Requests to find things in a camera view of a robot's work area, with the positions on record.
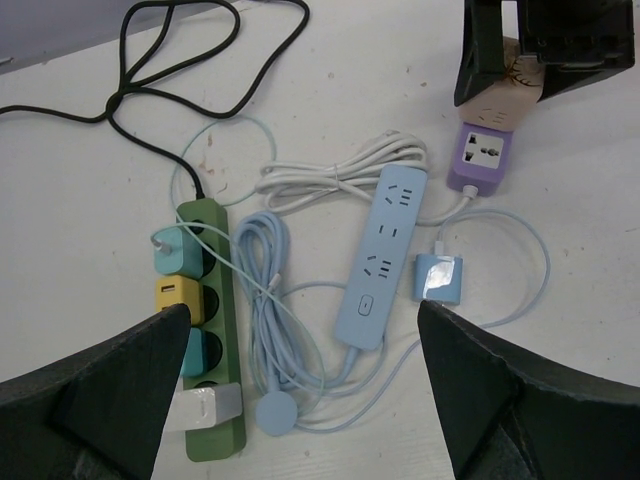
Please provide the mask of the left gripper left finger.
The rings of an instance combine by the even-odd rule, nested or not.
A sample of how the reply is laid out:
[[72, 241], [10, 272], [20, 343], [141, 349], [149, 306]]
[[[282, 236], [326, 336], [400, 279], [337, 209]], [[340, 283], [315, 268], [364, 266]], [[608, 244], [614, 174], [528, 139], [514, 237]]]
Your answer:
[[2, 382], [2, 478], [150, 478], [190, 329], [177, 304]]

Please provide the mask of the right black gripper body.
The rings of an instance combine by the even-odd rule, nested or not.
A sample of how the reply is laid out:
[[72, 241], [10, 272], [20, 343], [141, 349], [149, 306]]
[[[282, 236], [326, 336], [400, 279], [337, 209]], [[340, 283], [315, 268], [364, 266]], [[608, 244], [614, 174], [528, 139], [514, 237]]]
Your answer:
[[519, 1], [522, 52], [562, 68], [635, 63], [631, 1]]

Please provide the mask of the blue USB charger plug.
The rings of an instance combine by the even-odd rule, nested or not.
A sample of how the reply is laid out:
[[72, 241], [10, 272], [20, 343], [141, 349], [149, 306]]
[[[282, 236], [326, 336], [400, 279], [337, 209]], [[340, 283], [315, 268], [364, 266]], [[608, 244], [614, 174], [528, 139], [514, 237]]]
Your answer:
[[430, 300], [459, 305], [462, 277], [461, 257], [419, 254], [414, 260], [412, 298], [416, 302]]

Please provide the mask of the pink cube socket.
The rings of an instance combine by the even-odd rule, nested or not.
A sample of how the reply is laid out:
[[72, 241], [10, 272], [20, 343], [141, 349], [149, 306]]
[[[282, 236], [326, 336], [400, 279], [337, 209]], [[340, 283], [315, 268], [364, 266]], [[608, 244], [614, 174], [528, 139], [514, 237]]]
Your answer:
[[543, 93], [545, 66], [521, 53], [519, 41], [504, 37], [504, 77], [458, 108], [468, 124], [513, 132], [531, 112]]

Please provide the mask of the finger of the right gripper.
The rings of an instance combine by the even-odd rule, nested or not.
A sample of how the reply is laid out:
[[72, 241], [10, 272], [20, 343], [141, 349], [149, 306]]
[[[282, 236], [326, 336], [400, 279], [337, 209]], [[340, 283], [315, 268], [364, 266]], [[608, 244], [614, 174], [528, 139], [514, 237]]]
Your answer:
[[502, 2], [466, 0], [454, 105], [462, 106], [505, 74]]
[[543, 90], [539, 101], [604, 81], [628, 69], [628, 56], [604, 54], [577, 58], [549, 57], [537, 60], [545, 67]]

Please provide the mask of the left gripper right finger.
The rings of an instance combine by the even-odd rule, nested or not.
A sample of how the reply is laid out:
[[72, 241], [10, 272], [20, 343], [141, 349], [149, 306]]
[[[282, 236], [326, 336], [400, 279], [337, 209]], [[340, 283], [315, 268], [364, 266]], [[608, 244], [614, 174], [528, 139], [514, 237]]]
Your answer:
[[551, 361], [435, 302], [417, 324], [457, 479], [636, 479], [639, 390]]

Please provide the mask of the purple USB power strip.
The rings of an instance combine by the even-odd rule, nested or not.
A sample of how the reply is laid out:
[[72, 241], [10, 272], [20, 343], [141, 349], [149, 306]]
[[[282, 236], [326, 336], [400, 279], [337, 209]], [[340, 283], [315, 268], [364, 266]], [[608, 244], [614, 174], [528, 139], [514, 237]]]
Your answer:
[[512, 137], [512, 132], [462, 122], [447, 186], [459, 192], [466, 186], [473, 186], [478, 196], [493, 196], [505, 178]]

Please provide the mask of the blue power strip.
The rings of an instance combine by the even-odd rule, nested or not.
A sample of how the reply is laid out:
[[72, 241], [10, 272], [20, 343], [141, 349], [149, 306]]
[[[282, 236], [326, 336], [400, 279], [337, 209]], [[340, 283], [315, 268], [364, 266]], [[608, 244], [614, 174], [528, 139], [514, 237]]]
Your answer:
[[427, 180], [417, 168], [381, 171], [334, 326], [350, 347], [372, 351], [382, 341]]

